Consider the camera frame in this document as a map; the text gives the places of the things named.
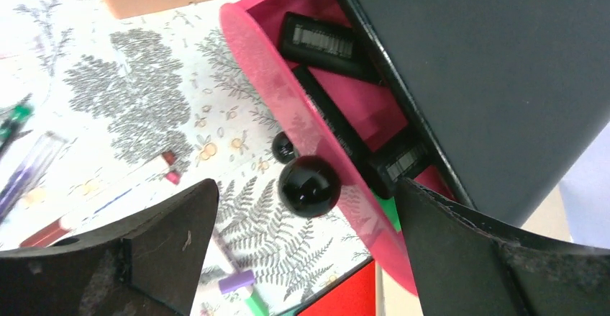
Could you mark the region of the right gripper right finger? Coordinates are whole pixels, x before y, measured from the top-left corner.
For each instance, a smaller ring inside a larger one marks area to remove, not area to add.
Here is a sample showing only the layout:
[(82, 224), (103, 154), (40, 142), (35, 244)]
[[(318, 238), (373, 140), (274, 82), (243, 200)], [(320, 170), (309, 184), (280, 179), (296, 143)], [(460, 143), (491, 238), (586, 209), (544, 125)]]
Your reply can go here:
[(609, 251), (534, 234), (402, 179), (396, 208), (425, 315), (607, 315)]

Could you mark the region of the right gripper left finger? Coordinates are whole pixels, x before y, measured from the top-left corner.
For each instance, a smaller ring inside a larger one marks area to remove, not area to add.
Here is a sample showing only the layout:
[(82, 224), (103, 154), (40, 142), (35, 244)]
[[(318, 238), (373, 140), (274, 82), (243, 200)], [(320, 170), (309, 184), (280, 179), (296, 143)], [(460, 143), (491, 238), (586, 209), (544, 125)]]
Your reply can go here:
[(1, 253), (3, 315), (188, 315), (217, 216), (212, 179), (46, 248)]

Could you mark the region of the green cap black highlighter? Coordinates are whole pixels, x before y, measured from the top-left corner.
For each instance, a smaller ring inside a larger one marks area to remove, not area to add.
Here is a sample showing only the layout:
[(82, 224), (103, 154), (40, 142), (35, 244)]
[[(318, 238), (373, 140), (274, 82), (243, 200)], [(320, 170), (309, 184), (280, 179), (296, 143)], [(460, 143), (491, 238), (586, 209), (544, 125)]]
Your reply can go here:
[(389, 176), (388, 169), (373, 158), (373, 152), (359, 136), (339, 107), (303, 65), (291, 69), (304, 90), (307, 98), (319, 116), (324, 120), (336, 141), (340, 144), (351, 163), (356, 167), (363, 180), (380, 200), (381, 206), (396, 231), (401, 231), (396, 203), (393, 200), (395, 181)]

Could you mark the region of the pink top drawer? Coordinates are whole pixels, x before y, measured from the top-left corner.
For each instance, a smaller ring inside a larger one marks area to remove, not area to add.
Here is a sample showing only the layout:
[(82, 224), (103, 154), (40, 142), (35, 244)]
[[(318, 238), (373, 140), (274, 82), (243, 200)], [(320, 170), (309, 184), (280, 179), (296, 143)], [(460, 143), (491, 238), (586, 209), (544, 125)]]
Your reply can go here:
[[(322, 189), (320, 201), (311, 206), (294, 205), (293, 211), (313, 217), (326, 213), (331, 206), (338, 207), (372, 257), (413, 293), (416, 285), (402, 227), (398, 232), (390, 223), (380, 200), (312, 106), (291, 69), (303, 65), (312, 72), (373, 153), (403, 129), (416, 131), (388, 89), (285, 59), (278, 51), (278, 41), (287, 12), (349, 27), (336, 0), (240, 0), (224, 5), (220, 11), (222, 31), (235, 60), (299, 152), (281, 172), (279, 196), (283, 201), (298, 196), (295, 176), (299, 171), (309, 172), (310, 182)], [(427, 151), (429, 167), (412, 180), (449, 197), (432, 153)]]

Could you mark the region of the blue cap black highlighter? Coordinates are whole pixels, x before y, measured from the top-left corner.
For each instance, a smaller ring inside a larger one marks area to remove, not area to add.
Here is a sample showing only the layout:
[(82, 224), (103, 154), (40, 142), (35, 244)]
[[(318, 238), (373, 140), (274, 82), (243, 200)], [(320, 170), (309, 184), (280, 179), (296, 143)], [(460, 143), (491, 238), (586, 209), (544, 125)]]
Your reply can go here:
[(418, 134), (403, 129), (366, 161), (365, 180), (382, 199), (390, 199), (400, 178), (415, 179), (431, 163)]

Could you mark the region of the orange cap black highlighter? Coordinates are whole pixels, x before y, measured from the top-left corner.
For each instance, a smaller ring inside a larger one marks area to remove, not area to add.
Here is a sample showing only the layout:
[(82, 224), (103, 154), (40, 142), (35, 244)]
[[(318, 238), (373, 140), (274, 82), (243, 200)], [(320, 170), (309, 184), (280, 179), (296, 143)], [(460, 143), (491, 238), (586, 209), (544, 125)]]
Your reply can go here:
[(349, 27), (294, 12), (284, 15), (278, 51), (287, 60), (372, 84), (382, 83)]

